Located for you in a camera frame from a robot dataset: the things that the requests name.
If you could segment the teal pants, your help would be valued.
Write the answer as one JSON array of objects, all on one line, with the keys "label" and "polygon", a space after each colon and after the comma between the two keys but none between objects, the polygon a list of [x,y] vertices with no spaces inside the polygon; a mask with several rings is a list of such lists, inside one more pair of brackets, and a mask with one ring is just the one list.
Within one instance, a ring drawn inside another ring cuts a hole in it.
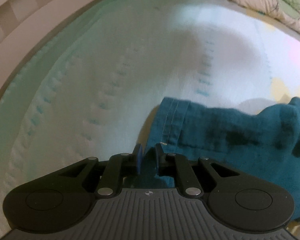
[{"label": "teal pants", "polygon": [[300,98],[257,115],[164,98],[151,125],[136,187],[174,187],[172,178],[157,175],[156,144],[166,153],[191,161],[212,158],[285,188],[295,201],[293,218],[300,219]]}]

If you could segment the wooden headboard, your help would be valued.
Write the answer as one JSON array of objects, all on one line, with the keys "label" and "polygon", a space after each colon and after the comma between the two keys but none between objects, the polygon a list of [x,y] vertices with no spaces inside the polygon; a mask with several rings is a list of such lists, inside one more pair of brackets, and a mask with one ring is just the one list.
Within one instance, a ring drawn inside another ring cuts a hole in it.
[{"label": "wooden headboard", "polygon": [[0,100],[42,44],[98,0],[0,0]]}]

